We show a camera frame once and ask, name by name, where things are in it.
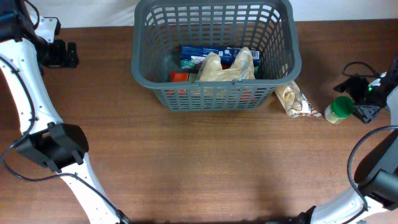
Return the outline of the grey plastic shopping basket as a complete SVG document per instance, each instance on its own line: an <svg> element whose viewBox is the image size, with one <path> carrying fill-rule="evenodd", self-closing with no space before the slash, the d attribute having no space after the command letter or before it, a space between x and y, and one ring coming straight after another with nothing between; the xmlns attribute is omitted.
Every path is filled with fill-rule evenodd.
<svg viewBox="0 0 398 224"><path fill-rule="evenodd" d="M247 47L261 59L252 80L173 82L184 45ZM172 111L257 108L302 68L292 5L275 1L140 1L131 74Z"/></svg>

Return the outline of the green lid glass jar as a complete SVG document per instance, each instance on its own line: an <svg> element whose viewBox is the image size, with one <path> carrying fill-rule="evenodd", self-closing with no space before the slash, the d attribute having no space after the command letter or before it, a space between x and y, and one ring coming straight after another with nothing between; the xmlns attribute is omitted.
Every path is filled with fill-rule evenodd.
<svg viewBox="0 0 398 224"><path fill-rule="evenodd" d="M354 113L354 101L347 96L339 96L326 109L324 116L332 124L338 124Z"/></svg>

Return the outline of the blue tissue pack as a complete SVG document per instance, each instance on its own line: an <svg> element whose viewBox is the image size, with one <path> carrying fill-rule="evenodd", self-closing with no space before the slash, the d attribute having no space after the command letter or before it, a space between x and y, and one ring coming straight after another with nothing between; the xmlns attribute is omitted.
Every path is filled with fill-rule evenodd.
<svg viewBox="0 0 398 224"><path fill-rule="evenodd" d="M182 69L199 70L206 56L210 53L215 53L220 57L222 67L228 68L232 65L240 50L231 47L183 45L180 54L180 67Z"/></svg>

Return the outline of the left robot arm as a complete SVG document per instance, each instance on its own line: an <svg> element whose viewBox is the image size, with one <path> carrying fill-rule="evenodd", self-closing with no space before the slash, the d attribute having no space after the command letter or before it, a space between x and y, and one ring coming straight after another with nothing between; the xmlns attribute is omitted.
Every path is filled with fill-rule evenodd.
<svg viewBox="0 0 398 224"><path fill-rule="evenodd" d="M76 68L76 43L56 39L61 23L56 17L31 16L32 3L1 1L1 72L17 108L22 136L1 155L1 164L13 176L6 155L21 156L53 172L69 186L91 223L129 223L129 218L108 198L89 158L83 130L67 124L53 106L43 81L44 68Z"/></svg>

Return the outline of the beige snack bag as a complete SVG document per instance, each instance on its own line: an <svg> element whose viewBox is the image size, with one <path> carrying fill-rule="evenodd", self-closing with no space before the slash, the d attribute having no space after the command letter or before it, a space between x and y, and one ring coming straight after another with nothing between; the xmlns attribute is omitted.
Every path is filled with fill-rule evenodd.
<svg viewBox="0 0 398 224"><path fill-rule="evenodd" d="M285 112L291 118L299 116L319 117L322 114L315 110L298 85L292 81L278 86L274 92L280 100Z"/></svg>

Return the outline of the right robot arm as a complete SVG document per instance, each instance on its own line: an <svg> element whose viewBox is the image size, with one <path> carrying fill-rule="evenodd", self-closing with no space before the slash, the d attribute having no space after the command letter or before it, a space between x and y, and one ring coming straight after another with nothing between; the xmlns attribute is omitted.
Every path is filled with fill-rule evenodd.
<svg viewBox="0 0 398 224"><path fill-rule="evenodd" d="M368 216L397 208L397 60L382 74L347 74L347 80L334 90L349 95L338 97L326 108L329 122L353 114L368 123L385 108L390 112L391 124L370 131L352 149L346 166L349 189L326 204L302 212L290 223L359 223ZM359 147L380 131L388 131L389 135L352 171Z"/></svg>

